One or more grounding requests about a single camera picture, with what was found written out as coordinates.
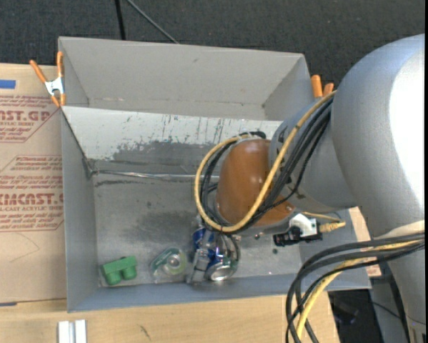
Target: yellow cable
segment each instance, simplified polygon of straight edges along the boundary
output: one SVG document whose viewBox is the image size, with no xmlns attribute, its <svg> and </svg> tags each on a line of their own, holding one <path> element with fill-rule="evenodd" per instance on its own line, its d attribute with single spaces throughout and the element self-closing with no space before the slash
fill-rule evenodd
<svg viewBox="0 0 428 343">
<path fill-rule="evenodd" d="M 324 234 L 327 232 L 333 232 L 334 230 L 340 229 L 345 226 L 345 222 L 329 222 L 327 224 L 320 225 L 319 231 Z"/>
<path fill-rule="evenodd" d="M 375 248 L 372 248 L 370 250 L 379 251 L 379 250 L 386 250 L 386 249 L 396 249 L 396 248 L 400 248 L 400 247 L 405 247 L 407 245 L 415 244 L 417 242 L 419 242 L 419 241 L 417 240 L 417 241 L 413 241 L 413 242 L 393 243 L 393 244 L 388 244 L 388 245 L 382 245 L 380 247 L 375 247 Z M 349 267 L 349 266 L 352 266 L 355 264 L 359 264 L 359 263 L 363 262 L 364 260 L 365 260 L 365 258 L 346 260 L 345 262 L 342 262 L 339 266 L 337 266 L 337 268 L 335 268 L 334 270 L 341 269 L 343 267 Z M 310 313 L 312 307 L 314 306 L 318 296 L 322 293 L 322 291 L 325 289 L 325 287 L 328 286 L 341 273 L 342 273 L 342 271 L 339 271 L 337 273 L 330 274 L 326 278 L 323 278 L 323 280 L 320 281 L 320 283 L 317 285 L 317 287 L 314 289 L 314 291 L 312 291 L 312 293 L 309 295 L 309 298 L 307 299 L 306 304 L 304 305 L 304 308 L 301 312 L 301 316 L 298 320 L 298 325 L 297 325 L 298 338 L 301 339 L 302 330 L 304 328 L 304 325 L 306 324 L 307 317 L 309 316 L 309 313 Z"/>
<path fill-rule="evenodd" d="M 326 214 L 314 214 L 312 212 L 301 212 L 301 213 L 305 216 L 316 217 L 318 219 L 326 219 L 329 221 L 336 221 L 336 222 L 345 222 L 343 219 L 338 219 L 337 217 L 331 217 Z"/>
<path fill-rule="evenodd" d="M 279 152 L 279 155 L 276 158 L 276 161 L 274 162 L 271 170 L 269 171 L 268 177 L 266 178 L 266 181 L 263 184 L 263 187 L 255 200 L 254 204 L 252 205 L 251 209 L 247 212 L 247 214 L 244 216 L 242 220 L 240 220 L 237 224 L 232 226 L 225 226 L 217 224 L 214 220 L 210 219 L 209 216 L 207 216 L 207 213 L 204 211 L 204 208 L 201 204 L 201 199 L 199 198 L 199 180 L 201 178 L 201 173 L 206 165 L 206 163 L 209 161 L 210 157 L 214 154 L 214 152 L 223 147 L 225 144 L 228 144 L 229 142 L 237 141 L 239 137 L 234 137 L 233 139 L 228 139 L 226 141 L 223 141 L 220 144 L 217 144 L 211 151 L 207 153 L 207 155 L 202 159 L 201 164 L 199 165 L 198 170 L 196 171 L 196 176 L 194 177 L 194 200 L 196 202 L 196 207 L 198 209 L 199 214 L 203 218 L 203 220 L 212 228 L 224 231 L 224 232 L 235 232 L 236 230 L 241 229 L 254 215 L 258 207 L 261 205 L 264 196 L 266 195 L 266 192 L 268 191 L 269 186 L 272 183 L 272 179 L 274 178 L 274 175 L 277 173 L 277 170 L 282 162 L 282 159 L 285 156 L 285 153 L 287 152 L 287 149 L 289 148 L 289 145 L 295 138 L 297 132 L 301 128 L 301 126 L 304 124 L 305 121 L 324 103 L 329 101 L 336 91 L 332 91 L 325 97 L 321 98 L 314 106 L 311 107 L 309 111 L 307 111 L 304 116 L 298 121 L 296 126 L 292 129 L 292 131 L 289 133 L 287 139 L 285 140 L 284 144 L 282 145 L 282 148 Z"/>
</svg>

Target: black connector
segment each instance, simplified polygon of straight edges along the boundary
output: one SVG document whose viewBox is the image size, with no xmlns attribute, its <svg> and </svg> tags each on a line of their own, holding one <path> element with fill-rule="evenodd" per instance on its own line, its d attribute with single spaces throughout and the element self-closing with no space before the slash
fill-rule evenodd
<svg viewBox="0 0 428 343">
<path fill-rule="evenodd" d="M 294 245 L 302 241 L 309 243 L 315 240 L 323 240 L 323 235 L 319 230 L 319 223 L 317 222 L 316 234 L 309 235 L 308 237 L 303 237 L 301 229 L 299 227 L 293 226 L 290 227 L 288 232 L 273 235 L 272 239 L 274 240 L 276 246 L 285 247 L 286 245 Z"/>
</svg>

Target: cardboard box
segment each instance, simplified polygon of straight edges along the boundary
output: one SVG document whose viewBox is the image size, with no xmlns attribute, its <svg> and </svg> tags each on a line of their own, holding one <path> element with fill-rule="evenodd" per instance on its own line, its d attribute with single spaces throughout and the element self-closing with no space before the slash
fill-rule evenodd
<svg viewBox="0 0 428 343">
<path fill-rule="evenodd" d="M 277 253 L 271 236 L 243 238 L 233 278 L 153 283 L 155 257 L 190 249 L 202 157 L 243 131 L 270 138 L 311 103 L 306 62 L 301 54 L 64 37 L 59 48 L 69 311 L 284 294 L 303 260 L 356 240 L 350 225 Z M 136 280 L 106 287 L 99 266 L 131 255 Z M 331 288 L 368 286 L 366 272 L 354 271 Z"/>
</svg>

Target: cable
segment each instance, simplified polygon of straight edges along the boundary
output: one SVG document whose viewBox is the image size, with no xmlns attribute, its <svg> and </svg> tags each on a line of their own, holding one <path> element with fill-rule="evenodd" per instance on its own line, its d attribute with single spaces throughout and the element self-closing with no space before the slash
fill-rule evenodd
<svg viewBox="0 0 428 343">
<path fill-rule="evenodd" d="M 164 34 L 167 38 L 169 38 L 171 41 L 173 41 L 175 44 L 179 44 L 178 41 L 176 41 L 176 39 L 171 36 L 168 32 L 166 32 L 164 29 L 162 29 L 154 20 L 152 20 L 152 18 L 150 18 L 150 16 L 148 16 L 147 14 L 145 14 L 144 11 L 141 10 L 141 8 L 139 8 L 132 0 L 126 0 L 126 2 L 131 5 L 139 14 L 141 14 L 145 19 L 147 19 L 147 21 L 153 25 L 156 29 L 158 29 L 162 34 Z"/>
<path fill-rule="evenodd" d="M 405 248 L 403 252 L 395 252 L 395 253 L 391 253 L 390 254 L 390 252 L 384 252 L 384 251 L 382 251 L 382 252 L 379 252 L 379 253 L 387 253 L 388 254 L 383 259 L 384 262 L 387 262 L 389 260 L 400 258 L 400 257 L 403 257 L 405 255 L 408 255 L 408 254 L 411 254 L 413 252 L 416 252 L 417 250 L 423 249 L 423 247 L 424 247 L 424 243 L 423 243 L 423 245 L 417 245 L 416 247 Z M 344 271 L 344 270 L 348 270 L 348 269 L 358 269 L 358 268 L 361 268 L 361 267 L 368 267 L 370 265 L 374 265 L 374 264 L 377 264 L 377 263 L 378 263 L 378 261 L 369 261 L 369 262 L 364 262 L 364 263 L 361 263 L 361 264 L 356 264 L 356 265 L 352 265 L 352 266 L 348 266 L 348 267 L 343 267 L 341 270 Z M 310 286 L 310 288 L 308 288 L 307 293 L 306 293 L 306 295 L 304 296 L 303 299 L 301 299 L 300 292 L 296 293 L 297 301 L 299 300 L 300 303 L 299 303 L 298 307 L 295 309 L 295 312 L 293 313 L 292 316 L 289 317 L 289 313 L 287 312 L 288 330 L 292 333 L 292 336 L 293 336 L 294 341 L 296 343 L 301 342 L 301 340 L 299 339 L 299 337 L 298 337 L 298 335 L 296 333 L 296 329 L 294 328 L 294 325 L 292 323 L 293 320 L 294 320 L 294 318 L 297 316 L 297 314 L 299 313 L 299 311 L 302 309 L 302 305 L 305 303 L 305 301 L 307 300 L 307 297 L 309 296 L 310 292 L 318 285 L 318 283 L 320 283 L 321 280 L 323 280 L 324 278 L 328 277 L 330 274 L 337 273 L 337 272 L 338 272 L 338 270 L 335 269 L 333 271 L 330 271 L 330 272 L 324 274 L 320 278 L 318 278 L 318 280 L 316 280 Z M 288 301 L 291 301 L 293 295 L 295 294 L 295 291 L 293 291 L 292 293 L 290 293 L 291 291 L 292 291 L 292 288 L 290 289 L 289 294 L 287 295 L 287 307 L 288 307 Z M 309 336 L 311 337 L 312 341 L 313 342 L 318 342 L 318 339 L 315 337 L 315 334 L 312 331 L 312 328 L 310 327 L 309 322 L 306 322 L 306 329 L 307 329 L 307 332 L 309 333 Z"/>
<path fill-rule="evenodd" d="M 371 254 L 375 254 L 375 256 L 385 256 L 385 258 L 383 259 L 384 261 L 391 260 L 391 258 L 397 258 L 399 256 L 405 255 L 406 253 L 413 252 L 417 248 L 421 248 L 422 245 L 424 245 L 424 243 L 422 245 L 419 245 L 418 247 L 412 247 L 412 248 L 414 248 L 414 250 L 411 250 L 409 247 L 404 247 L 404 248 L 401 247 L 400 249 L 401 250 L 404 249 L 404 252 L 398 252 L 398 254 L 396 252 L 391 253 L 390 251 L 387 251 L 387 250 L 382 250 L 382 251 L 379 250 L 379 251 L 356 252 L 356 253 L 351 253 L 351 254 L 344 254 L 341 256 L 336 256 L 336 257 L 331 257 L 331 258 L 328 258 L 325 260 L 321 260 L 319 262 L 317 262 L 317 260 L 328 257 L 330 254 L 345 252 L 345 251 L 352 250 L 352 249 L 358 249 L 358 248 L 362 248 L 362 247 L 378 247 L 378 246 L 390 244 L 392 242 L 397 243 L 397 242 L 408 242 L 408 241 L 415 241 L 415 240 L 421 240 L 421 241 L 423 240 L 424 241 L 424 234 L 414 234 L 414 235 L 407 235 L 405 237 L 390 238 L 390 239 L 384 239 L 384 240 L 372 240 L 372 241 L 368 241 L 368 242 L 357 242 L 357 243 L 345 244 L 345 245 L 341 245 L 338 247 L 326 249 L 320 253 L 315 254 L 313 257 L 309 258 L 303 264 L 302 268 L 300 269 L 300 272 L 298 273 L 297 277 L 293 281 L 293 283 L 290 287 L 290 290 L 287 294 L 286 311 L 287 311 L 287 317 L 289 320 L 289 331 L 292 333 L 292 335 L 294 335 L 295 342 L 300 342 L 300 340 L 299 340 L 298 336 L 296 335 L 296 332 L 294 331 L 294 326 L 292 324 L 292 320 L 299 313 L 299 310 L 302 308 L 303 303 L 305 303 L 306 299 L 309 297 L 309 294 L 312 291 L 312 289 L 314 288 L 314 285 L 316 283 L 320 282 L 322 280 L 322 278 L 325 278 L 326 276 L 328 276 L 332 273 L 337 273 L 339 271 L 346 270 L 346 269 L 355 269 L 355 268 L 364 267 L 367 265 L 377 264 L 378 261 L 375 260 L 375 261 L 361 263 L 361 264 L 358 264 L 357 266 L 354 265 L 354 266 L 349 266 L 349 267 L 343 267 L 339 270 L 334 269 L 333 271 L 329 272 L 328 274 L 325 274 L 320 279 L 318 279 L 317 280 L 318 282 L 315 282 L 307 290 L 306 296 L 303 299 L 301 299 L 301 280 L 306 275 L 308 275 L 308 273 L 313 272 L 315 269 L 321 268 L 324 265 L 332 264 L 332 263 L 338 262 L 339 260 L 342 260 L 342 259 L 368 257 Z M 292 297 L 294 295 L 297 296 L 297 302 L 300 305 L 295 310 L 295 313 L 293 313 L 293 315 L 290 317 L 289 316 L 290 302 L 292 301 Z M 314 335 L 314 333 L 310 327 L 309 322 L 306 323 L 306 328 L 307 328 L 307 331 L 309 333 L 309 336 L 312 338 L 312 341 L 318 342 L 317 338 L 315 337 L 315 335 Z"/>
<path fill-rule="evenodd" d="M 301 212 L 301 213 L 304 216 L 315 217 L 315 218 L 318 218 L 318 219 L 326 219 L 326 220 L 329 220 L 329 221 L 336 221 L 336 222 L 345 222 L 343 219 L 338 219 L 336 217 L 331 217 L 331 216 L 328 216 L 326 214 L 314 214 L 312 212 Z"/>
<path fill-rule="evenodd" d="M 415 246 L 415 247 L 411 247 L 411 248 L 405 248 L 404 249 L 404 251 L 403 252 L 395 252 L 395 253 L 389 253 L 389 255 L 387 256 L 387 257 L 384 257 L 384 259 L 383 259 L 383 261 L 384 262 L 388 262 L 388 261 L 390 261 L 390 260 L 393 260 L 393 259 L 397 259 L 397 258 L 401 258 L 401 257 L 404 257 L 404 256 L 406 256 L 406 255 L 408 255 L 408 254 L 411 254 L 411 253 L 414 253 L 414 252 L 417 252 L 417 251 L 419 251 L 419 250 L 422 250 L 424 248 L 424 243 L 422 243 L 422 244 L 418 244 L 417 246 Z M 341 271 L 341 272 L 343 272 L 343 271 L 345 271 L 345 270 L 349 270 L 349 269 L 358 269 L 358 268 L 362 268 L 362 267 L 368 267 L 368 266 L 372 266 L 372 265 L 375 265 L 375 264 L 378 264 L 379 263 L 379 261 L 370 261 L 370 262 L 363 262 L 363 263 L 360 263 L 360 264 L 354 264 L 354 265 L 352 265 L 352 266 L 348 266 L 348 267 L 343 267 L 343 268 L 341 268 L 341 269 L 335 269 L 335 270 L 333 270 L 333 271 L 330 271 L 330 272 L 328 272 L 328 273 L 326 273 L 326 274 L 324 274 L 322 277 L 320 277 L 320 278 L 318 278 L 318 280 L 316 280 L 311 286 L 310 286 L 310 288 L 308 288 L 308 290 L 307 290 L 307 294 L 304 296 L 304 298 L 303 299 L 301 299 L 301 296 L 299 295 L 299 298 L 301 299 L 301 304 L 298 306 L 298 308 L 297 308 L 297 311 L 298 311 L 298 309 L 299 310 L 301 310 L 302 309 L 302 305 L 304 304 L 304 303 L 306 303 L 306 300 L 307 300 L 307 297 L 309 296 L 309 294 L 317 287 L 317 285 L 324 279 L 324 278 L 327 278 L 328 276 L 330 276 L 331 274 L 334 274 L 334 273 L 337 273 L 338 271 Z M 295 315 L 294 316 L 292 316 L 292 319 L 294 319 L 295 317 L 296 317 L 296 315 L 297 315 L 297 312 L 295 312 Z M 293 335 L 293 337 L 295 338 L 295 337 L 298 337 L 298 339 L 295 339 L 295 342 L 297 343 L 297 342 L 300 342 L 299 341 L 299 336 L 297 335 L 297 332 L 296 332 L 296 330 L 294 329 L 294 327 L 292 326 L 292 324 L 289 324 L 289 328 L 290 328 L 290 331 L 293 331 L 292 332 L 292 335 Z M 312 328 L 310 327 L 310 325 L 309 325 L 309 322 L 308 321 L 306 321 L 306 329 L 307 329 L 307 331 L 308 331 L 308 333 L 309 333 L 309 336 L 311 336 L 311 338 L 312 338 L 312 341 L 313 342 L 318 342 L 318 340 L 317 340 L 317 338 L 315 337 L 315 334 L 313 333 L 313 331 L 312 331 Z"/>
<path fill-rule="evenodd" d="M 311 107 L 311 109 L 309 111 L 306 112 L 306 114 L 304 114 L 304 116 L 298 121 L 298 123 L 296 124 L 296 126 L 291 130 L 289 136 L 287 137 L 287 139 L 285 140 L 284 144 L 282 145 L 282 149 L 279 152 L 279 155 L 277 155 L 276 161 L 274 162 L 271 170 L 269 171 L 268 177 L 266 178 L 266 181 L 263 184 L 263 187 L 257 197 L 257 199 L 255 200 L 253 206 L 250 208 L 250 210 L 247 212 L 247 214 L 244 216 L 244 218 L 242 220 L 240 220 L 237 224 L 233 225 L 233 226 L 222 226 L 217 224 L 214 220 L 210 219 L 209 216 L 206 214 L 202 204 L 201 204 L 201 199 L 199 198 L 199 179 L 201 177 L 201 173 L 202 170 L 204 168 L 204 166 L 206 165 L 206 163 L 208 162 L 209 158 L 213 155 L 213 153 L 215 153 L 215 151 L 217 149 L 220 149 L 221 147 L 223 147 L 225 144 L 228 144 L 231 141 L 237 141 L 238 138 L 234 138 L 234 140 L 227 140 L 224 141 L 220 144 L 217 144 L 211 151 L 208 152 L 208 154 L 203 158 L 203 160 L 201 161 L 201 164 L 199 165 L 198 170 L 196 171 L 196 176 L 194 179 L 194 198 L 195 198 L 195 202 L 196 202 L 196 207 L 198 209 L 199 214 L 201 215 L 202 219 L 212 228 L 219 230 L 219 231 L 223 231 L 226 233 L 232 233 L 235 232 L 238 229 L 241 229 L 244 225 L 247 224 L 247 222 L 253 217 L 254 213 L 256 212 L 256 210 L 258 209 L 258 207 L 260 206 L 261 202 L 263 201 L 263 198 L 266 194 L 266 192 L 268 191 L 269 186 L 271 185 L 272 179 L 274 178 L 274 175 L 277 172 L 277 169 L 279 168 L 279 165 L 282 162 L 282 159 L 284 158 L 285 152 L 287 151 L 289 145 L 291 144 L 291 142 L 293 141 L 294 137 L 296 136 L 297 132 L 299 131 L 299 129 L 301 129 L 301 126 L 305 123 L 305 121 L 307 121 L 307 119 L 320 107 L 322 106 L 324 103 L 326 103 L 327 101 L 329 101 L 333 96 L 334 96 L 335 91 L 333 91 L 332 93 L 328 94 L 326 97 L 320 99 L 314 106 Z"/>
<path fill-rule="evenodd" d="M 303 169 L 302 169 L 302 172 L 301 172 L 301 173 L 300 173 L 300 175 L 299 175 L 299 182 L 301 181 L 302 175 L 304 174 L 304 170 L 305 170 L 305 167 L 306 167 L 307 163 L 309 162 L 310 158 L 312 157 L 312 154 L 314 153 L 314 150 L 315 150 L 315 148 L 317 147 L 317 144 L 319 143 L 320 139 L 321 139 L 321 138 L 322 138 L 322 136 L 323 136 L 323 133 L 324 133 L 324 130 L 326 129 L 326 125 L 327 125 L 328 121 L 329 121 L 329 118 L 327 118 L 327 122 L 325 123 L 325 125 L 324 125 L 324 126 L 322 126 L 322 127 L 319 129 L 318 135 L 317 135 L 317 137 L 316 137 L 316 139 L 315 139 L 314 143 L 312 144 L 312 147 L 311 147 L 311 149 L 309 150 L 309 152 L 308 152 L 308 154 L 307 154 L 307 156 L 306 156 L 306 159 L 304 160 Z M 306 147 L 307 147 L 307 146 L 304 146 L 304 148 L 302 149 L 302 153 L 304 153 L 304 152 L 305 152 Z M 289 170 L 288 170 L 288 172 L 289 172 L 289 173 L 291 173 L 291 172 L 293 171 L 293 169 L 295 168 L 295 166 L 296 166 L 297 162 L 299 161 L 299 159 L 300 159 L 300 157 L 299 157 L 299 158 L 294 162 L 294 166 L 293 166 L 292 168 L 289 168 Z M 288 175 L 287 175 L 287 174 L 285 174 L 285 173 L 284 173 L 284 171 L 283 171 L 283 172 L 280 174 L 280 177 L 288 178 Z M 245 229 L 248 229 L 249 227 L 251 227 L 251 226 L 253 226 L 254 224 L 256 224 L 256 223 L 259 221 L 259 219 L 260 219 L 260 218 L 261 218 L 261 217 L 262 217 L 266 212 L 268 212 L 270 209 L 273 209 L 274 207 L 279 206 L 281 203 L 283 203 L 283 202 L 285 202 L 286 200 L 288 200 L 288 199 L 289 199 L 289 198 L 294 194 L 294 192 L 292 192 L 292 193 L 291 193 L 291 194 L 289 194 L 287 197 L 284 197 L 284 198 L 283 198 L 283 199 L 281 199 L 280 201 L 278 201 L 278 202 L 276 202 L 276 203 L 273 203 L 273 204 L 270 204 L 269 206 L 267 206 L 267 207 L 266 207 L 266 204 L 273 202 L 273 201 L 277 198 L 277 196 L 278 196 L 278 194 L 274 194 L 274 195 L 272 195 L 272 192 L 273 192 L 274 190 L 275 190 L 275 188 L 273 188 L 273 189 L 272 189 L 271 193 L 268 195 L 268 197 L 267 197 L 267 198 L 265 199 L 265 201 L 263 202 L 263 206 L 264 206 L 264 208 L 263 208 L 262 210 L 260 210 L 260 209 L 259 209 L 258 213 L 257 213 L 257 214 L 255 214 L 255 215 L 252 217 L 252 219 L 250 220 L 250 222 L 249 222 L 249 223 L 247 223 L 247 225 L 246 225 L 246 226 L 244 226 L 243 228 L 241 228 L 239 231 L 243 231 L 243 230 L 245 230 Z"/>
<path fill-rule="evenodd" d="M 306 128 L 304 129 L 304 133 L 301 135 L 297 144 L 292 149 L 292 152 L 289 155 L 289 160 L 284 165 L 284 168 L 282 169 L 279 178 L 277 179 L 271 192 L 269 193 L 268 198 L 271 202 L 273 202 L 278 197 L 278 195 L 284 188 L 284 185 L 288 182 L 289 175 L 293 172 L 294 168 L 298 164 L 299 160 L 302 158 L 303 153 L 306 151 L 307 147 L 314 139 L 315 135 L 319 133 L 319 130 L 324 128 L 324 124 L 329 121 L 329 117 L 331 115 L 330 107 L 332 105 L 332 101 L 333 99 L 331 98 L 326 104 L 321 106 L 319 110 L 312 116 L 310 122 L 307 124 Z"/>
<path fill-rule="evenodd" d="M 301 281 L 303 280 L 303 278 L 305 278 L 306 275 L 308 275 L 309 273 L 313 272 L 314 270 L 316 270 L 318 268 L 322 268 L 326 265 L 337 263 L 337 262 L 340 262 L 342 260 L 345 260 L 347 257 L 352 257 L 352 258 L 358 257 L 358 256 L 364 257 L 364 254 L 348 254 L 348 255 L 345 254 L 343 256 L 336 256 L 336 257 L 331 257 L 329 259 L 321 260 L 318 263 L 316 263 L 317 260 L 328 257 L 331 254 L 346 252 L 348 250 L 360 249 L 363 247 L 377 247 L 377 246 L 389 244 L 391 242 L 407 242 L 407 241 L 419 240 L 419 239 L 423 239 L 423 238 L 424 238 L 423 234 L 415 234 L 415 235 L 407 235 L 407 236 L 399 237 L 399 238 L 391 238 L 391 239 L 383 239 L 383 240 L 371 240 L 368 242 L 355 242 L 355 243 L 349 243 L 349 244 L 344 244 L 344 245 L 340 245 L 337 247 L 325 249 L 324 251 L 321 251 L 321 252 L 315 254 L 313 257 L 309 258 L 307 261 L 305 261 L 305 263 L 303 263 L 303 265 L 300 269 L 300 272 L 298 273 L 297 277 L 294 279 L 292 285 L 290 286 L 290 289 L 289 289 L 288 294 L 287 294 L 287 305 L 286 305 L 287 316 L 289 316 L 289 310 L 290 310 L 289 303 L 292 301 L 292 296 L 294 294 L 297 296 L 297 303 L 298 304 L 301 303 Z M 376 263 L 377 262 L 372 262 L 370 264 L 365 264 L 365 265 L 373 265 Z M 312 328 L 310 327 L 309 322 L 307 322 L 307 324 L 306 324 L 306 329 L 307 329 L 307 332 L 309 333 L 309 336 L 311 336 L 313 342 L 316 342 L 317 338 L 314 336 L 314 333 L 312 331 Z"/>
<path fill-rule="evenodd" d="M 406 243 L 401 243 L 401 244 L 384 245 L 382 247 L 374 248 L 373 251 L 379 251 L 379 250 L 385 250 L 385 249 L 391 249 L 391 250 L 398 249 L 399 247 L 408 246 L 409 243 L 414 244 L 416 242 L 406 242 Z M 343 267 L 354 266 L 354 265 L 360 264 L 362 262 L 364 262 L 364 258 L 346 260 L 345 262 L 341 263 L 338 267 L 336 267 L 334 269 L 338 272 L 333 273 L 330 276 L 328 276 L 325 279 L 320 281 L 320 283 L 317 285 L 315 290 L 309 295 L 309 298 L 307 299 L 307 302 L 304 305 L 303 310 L 301 311 L 301 316 L 299 317 L 299 321 L 298 321 L 298 325 L 297 325 L 297 334 L 298 334 L 299 338 L 301 338 L 302 330 L 303 330 L 304 325 L 306 323 L 307 317 L 309 316 L 309 313 L 312 310 L 312 307 L 314 306 L 319 295 L 324 291 L 325 287 L 327 287 L 337 276 L 339 276 L 342 273 L 341 269 Z"/>
</svg>

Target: cardboard sheet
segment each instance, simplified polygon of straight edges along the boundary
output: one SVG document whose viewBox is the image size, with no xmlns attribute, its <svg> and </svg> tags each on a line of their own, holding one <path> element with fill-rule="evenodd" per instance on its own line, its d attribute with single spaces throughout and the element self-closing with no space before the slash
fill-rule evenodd
<svg viewBox="0 0 428 343">
<path fill-rule="evenodd" d="M 0 64 L 0 79 L 16 82 L 0 89 L 0 303 L 62 298 L 60 113 L 29 65 Z"/>
</svg>

